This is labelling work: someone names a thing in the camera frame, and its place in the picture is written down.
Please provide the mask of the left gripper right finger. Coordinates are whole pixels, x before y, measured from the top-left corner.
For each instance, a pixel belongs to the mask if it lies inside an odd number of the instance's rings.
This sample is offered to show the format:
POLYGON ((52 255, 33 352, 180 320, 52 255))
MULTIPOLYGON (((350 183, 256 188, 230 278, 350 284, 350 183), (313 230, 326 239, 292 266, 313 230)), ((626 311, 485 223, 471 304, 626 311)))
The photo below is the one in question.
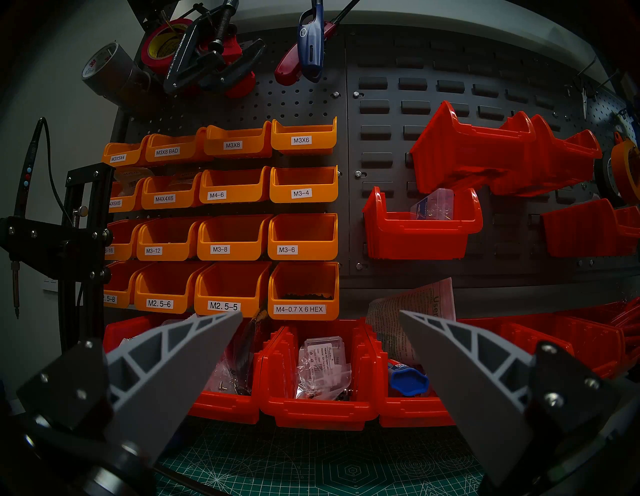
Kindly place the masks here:
POLYGON ((620 444, 620 391, 548 340, 533 354, 496 333, 407 310, 399 323, 481 463, 483 488, 580 488, 620 444))

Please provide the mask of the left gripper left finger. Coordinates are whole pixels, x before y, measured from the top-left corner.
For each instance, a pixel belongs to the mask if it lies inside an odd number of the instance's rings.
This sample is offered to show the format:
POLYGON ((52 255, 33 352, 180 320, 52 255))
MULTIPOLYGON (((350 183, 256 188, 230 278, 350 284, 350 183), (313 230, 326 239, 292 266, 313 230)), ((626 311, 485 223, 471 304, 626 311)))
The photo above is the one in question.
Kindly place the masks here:
POLYGON ((239 311, 149 329, 104 352, 86 339, 36 372, 17 396, 44 435, 127 442, 153 463, 204 391, 242 323, 239 311))

